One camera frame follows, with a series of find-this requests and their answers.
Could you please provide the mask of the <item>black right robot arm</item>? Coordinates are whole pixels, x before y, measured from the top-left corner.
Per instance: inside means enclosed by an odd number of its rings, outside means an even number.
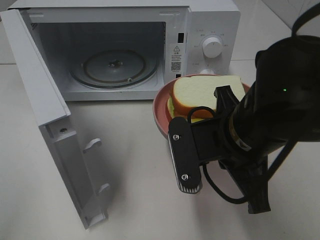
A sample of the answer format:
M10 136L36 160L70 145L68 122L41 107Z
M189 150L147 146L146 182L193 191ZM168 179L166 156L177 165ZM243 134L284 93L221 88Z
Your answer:
M229 87L215 93L213 118L189 129L204 176L224 200L270 211L268 182L298 142L320 140L320 39L292 34L255 57L256 80L235 100ZM242 197L226 195L207 170L217 160Z

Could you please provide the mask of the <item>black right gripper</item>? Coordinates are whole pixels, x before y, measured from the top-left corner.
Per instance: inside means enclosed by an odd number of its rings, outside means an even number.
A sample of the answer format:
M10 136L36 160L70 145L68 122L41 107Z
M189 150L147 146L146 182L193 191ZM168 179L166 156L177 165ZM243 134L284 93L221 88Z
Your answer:
M199 165L218 161L222 169L235 170L234 180L244 196L253 194L247 201L249 214L271 211L268 183L260 185L260 178L268 170L268 158L250 153L250 146L238 136L233 123L233 111L240 103L230 85L214 90L216 109L199 106L189 111L207 112L208 118L190 122Z

